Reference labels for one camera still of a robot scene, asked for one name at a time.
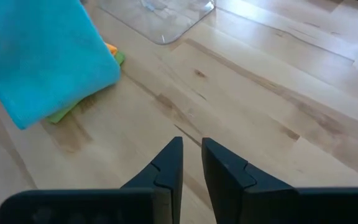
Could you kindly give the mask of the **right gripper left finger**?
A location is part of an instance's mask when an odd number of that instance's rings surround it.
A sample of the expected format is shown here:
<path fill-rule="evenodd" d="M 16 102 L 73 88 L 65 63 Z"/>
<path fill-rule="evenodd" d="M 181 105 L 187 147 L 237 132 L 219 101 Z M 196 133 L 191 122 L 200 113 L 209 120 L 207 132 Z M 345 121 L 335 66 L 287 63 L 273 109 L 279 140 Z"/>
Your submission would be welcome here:
<path fill-rule="evenodd" d="M 0 224 L 179 223 L 183 140 L 174 137 L 118 189 L 27 190 L 0 206 Z"/>

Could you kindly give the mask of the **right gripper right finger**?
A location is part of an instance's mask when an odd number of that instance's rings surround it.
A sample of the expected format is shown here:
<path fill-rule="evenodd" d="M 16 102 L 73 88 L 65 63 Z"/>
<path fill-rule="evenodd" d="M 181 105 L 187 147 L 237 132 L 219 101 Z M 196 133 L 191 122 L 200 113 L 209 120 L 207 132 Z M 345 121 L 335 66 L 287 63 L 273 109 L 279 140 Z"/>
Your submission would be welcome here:
<path fill-rule="evenodd" d="M 217 223 L 358 224 L 358 187 L 292 187 L 211 138 L 201 151 Z"/>

